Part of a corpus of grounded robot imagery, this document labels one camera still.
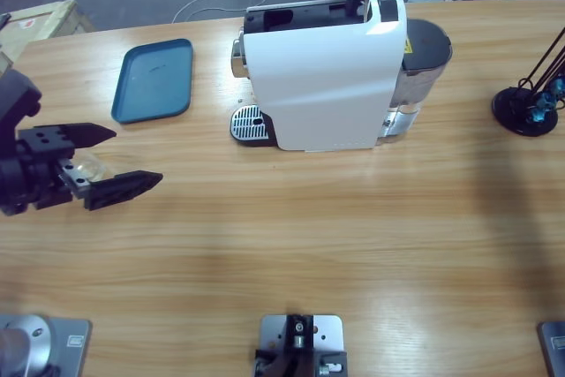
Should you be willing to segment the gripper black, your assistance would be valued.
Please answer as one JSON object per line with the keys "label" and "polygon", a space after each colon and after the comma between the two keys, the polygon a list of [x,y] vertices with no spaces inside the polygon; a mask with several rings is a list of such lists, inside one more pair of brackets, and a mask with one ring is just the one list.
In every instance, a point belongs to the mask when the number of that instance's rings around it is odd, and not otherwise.
{"label": "gripper black", "polygon": [[79,148],[94,147],[117,133],[93,123],[35,126],[20,130],[11,152],[1,155],[1,212],[19,215],[73,199],[94,211],[150,191],[163,174],[136,170],[90,183],[72,158]]}

